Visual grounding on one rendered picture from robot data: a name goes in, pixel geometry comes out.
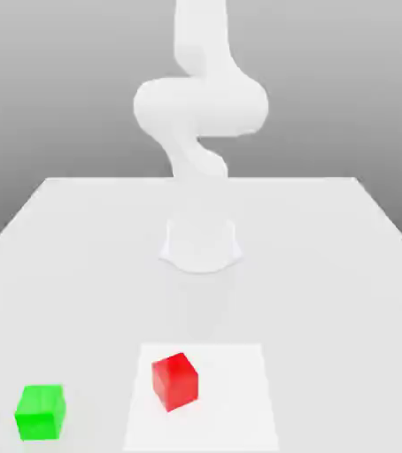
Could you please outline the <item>small red cube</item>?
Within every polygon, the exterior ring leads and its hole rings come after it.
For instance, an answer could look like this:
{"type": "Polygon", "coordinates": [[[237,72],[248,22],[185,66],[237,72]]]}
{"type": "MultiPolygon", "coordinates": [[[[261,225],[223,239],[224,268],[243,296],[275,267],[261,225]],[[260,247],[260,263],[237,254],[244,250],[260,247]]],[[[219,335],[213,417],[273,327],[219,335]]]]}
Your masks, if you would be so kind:
{"type": "Polygon", "coordinates": [[[167,412],[198,399],[198,373],[182,352],[151,364],[152,388],[167,412]]]}

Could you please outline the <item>small green cube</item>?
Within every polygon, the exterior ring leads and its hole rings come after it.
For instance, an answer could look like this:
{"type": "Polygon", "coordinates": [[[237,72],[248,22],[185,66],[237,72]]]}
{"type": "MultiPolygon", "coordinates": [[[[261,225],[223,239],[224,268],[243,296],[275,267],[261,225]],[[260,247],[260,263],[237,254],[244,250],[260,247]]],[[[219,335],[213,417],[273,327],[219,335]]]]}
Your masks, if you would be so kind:
{"type": "Polygon", "coordinates": [[[26,385],[14,412],[22,441],[57,440],[65,416],[66,399],[60,384],[26,385]]]}

